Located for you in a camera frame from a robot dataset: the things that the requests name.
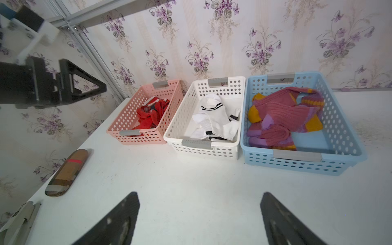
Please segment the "white plastic basket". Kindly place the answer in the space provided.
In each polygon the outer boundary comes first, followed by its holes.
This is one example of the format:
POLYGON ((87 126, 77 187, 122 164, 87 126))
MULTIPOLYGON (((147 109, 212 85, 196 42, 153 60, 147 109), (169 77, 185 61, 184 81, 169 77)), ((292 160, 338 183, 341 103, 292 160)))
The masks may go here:
POLYGON ((207 158, 237 160, 242 131, 245 87, 246 79, 242 76, 204 79, 192 82, 164 134, 164 139, 178 153, 207 158), (208 94, 218 95, 228 110, 241 109, 239 116, 240 127, 233 141, 209 141, 190 138, 191 134, 198 127, 193 121, 192 115, 198 112, 200 100, 208 94))

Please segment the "purple striped sock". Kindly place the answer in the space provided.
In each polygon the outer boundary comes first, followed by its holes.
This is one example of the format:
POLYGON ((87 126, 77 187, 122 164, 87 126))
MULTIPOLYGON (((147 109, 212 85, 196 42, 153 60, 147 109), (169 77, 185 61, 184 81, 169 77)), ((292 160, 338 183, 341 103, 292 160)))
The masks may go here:
POLYGON ((256 94, 248 110, 249 145, 295 151, 292 133, 320 131, 322 94, 312 88, 287 87, 269 96, 256 94))

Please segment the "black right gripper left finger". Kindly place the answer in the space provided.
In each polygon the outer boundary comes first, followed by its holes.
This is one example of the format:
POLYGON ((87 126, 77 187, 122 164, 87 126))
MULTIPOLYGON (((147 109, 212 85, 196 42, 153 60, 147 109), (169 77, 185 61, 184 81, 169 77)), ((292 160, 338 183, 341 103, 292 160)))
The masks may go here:
POLYGON ((140 202, 136 192, 129 193, 75 245, 130 245, 136 227, 140 202))

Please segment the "white ankle sock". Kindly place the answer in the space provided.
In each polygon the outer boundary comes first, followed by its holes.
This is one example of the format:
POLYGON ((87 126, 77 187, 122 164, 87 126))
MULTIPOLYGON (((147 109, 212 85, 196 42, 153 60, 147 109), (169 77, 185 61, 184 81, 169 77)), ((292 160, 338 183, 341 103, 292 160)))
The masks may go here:
POLYGON ((208 94, 199 102, 198 112, 192 115, 197 128, 191 139, 233 141, 238 133, 240 108, 228 110, 216 94, 208 94))

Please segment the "grey black stapler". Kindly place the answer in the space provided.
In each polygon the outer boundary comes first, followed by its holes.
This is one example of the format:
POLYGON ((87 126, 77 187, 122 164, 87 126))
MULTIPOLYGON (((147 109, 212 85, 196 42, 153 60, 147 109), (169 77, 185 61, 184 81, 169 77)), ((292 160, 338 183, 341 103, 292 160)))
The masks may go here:
POLYGON ((25 245, 41 203, 21 205, 1 229, 1 245, 25 245))

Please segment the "brown plaid glasses case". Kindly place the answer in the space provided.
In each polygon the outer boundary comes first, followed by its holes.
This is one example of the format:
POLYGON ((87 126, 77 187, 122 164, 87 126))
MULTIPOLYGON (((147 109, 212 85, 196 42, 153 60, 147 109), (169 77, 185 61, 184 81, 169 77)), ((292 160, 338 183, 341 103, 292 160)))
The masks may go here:
POLYGON ((52 198, 63 196, 74 183, 88 156, 89 152, 85 149, 74 151, 48 183, 45 189, 46 196, 52 198))

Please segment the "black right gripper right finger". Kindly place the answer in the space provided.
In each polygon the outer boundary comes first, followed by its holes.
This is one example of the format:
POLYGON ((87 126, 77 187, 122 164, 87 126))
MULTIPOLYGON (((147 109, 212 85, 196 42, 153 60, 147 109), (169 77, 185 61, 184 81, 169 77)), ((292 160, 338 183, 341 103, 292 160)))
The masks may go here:
POLYGON ((326 245, 271 193, 263 194, 260 209, 270 245, 326 245))

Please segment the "blue plastic basket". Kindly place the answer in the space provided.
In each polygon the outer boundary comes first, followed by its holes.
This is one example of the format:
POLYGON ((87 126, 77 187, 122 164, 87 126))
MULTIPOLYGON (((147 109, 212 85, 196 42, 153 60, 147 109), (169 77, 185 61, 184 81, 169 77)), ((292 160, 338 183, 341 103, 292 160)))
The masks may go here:
POLYGON ((347 120, 325 77, 316 71, 249 77, 244 92, 241 147, 245 163, 279 169, 338 176, 348 167, 367 159, 364 145, 347 120), (252 147, 247 133, 248 112, 257 94, 275 95, 287 87, 316 89, 325 106, 321 110, 322 130, 292 133, 295 151, 252 147))

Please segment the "plain red sock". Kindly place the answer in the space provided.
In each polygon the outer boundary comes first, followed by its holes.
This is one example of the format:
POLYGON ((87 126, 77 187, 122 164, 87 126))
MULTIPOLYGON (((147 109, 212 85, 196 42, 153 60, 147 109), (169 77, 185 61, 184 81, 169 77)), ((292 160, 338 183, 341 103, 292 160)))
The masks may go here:
POLYGON ((133 130, 156 128, 169 106, 170 100, 150 97, 136 113, 138 125, 133 130))

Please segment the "pink plastic basket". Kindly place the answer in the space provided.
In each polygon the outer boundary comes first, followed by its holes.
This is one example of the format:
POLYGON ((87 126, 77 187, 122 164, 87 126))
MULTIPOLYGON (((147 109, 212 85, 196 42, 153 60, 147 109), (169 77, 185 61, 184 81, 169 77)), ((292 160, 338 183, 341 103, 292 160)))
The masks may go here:
POLYGON ((182 100, 180 80, 165 80, 143 85, 119 113, 107 133, 124 145, 166 144, 163 136, 182 100), (170 100, 167 110, 156 128, 133 130, 138 125, 137 109, 150 97, 170 100))

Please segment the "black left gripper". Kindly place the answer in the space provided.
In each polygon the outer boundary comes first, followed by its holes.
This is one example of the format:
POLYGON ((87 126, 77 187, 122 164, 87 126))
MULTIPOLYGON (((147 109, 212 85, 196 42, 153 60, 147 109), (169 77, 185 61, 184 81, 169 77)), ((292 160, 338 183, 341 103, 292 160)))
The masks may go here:
POLYGON ((1 104, 18 109, 45 109, 69 105, 102 94, 107 85, 66 59, 59 61, 56 75, 46 70, 45 60, 29 57, 25 65, 1 62, 1 104), (74 76, 81 77, 97 88, 82 92, 75 87, 74 76))

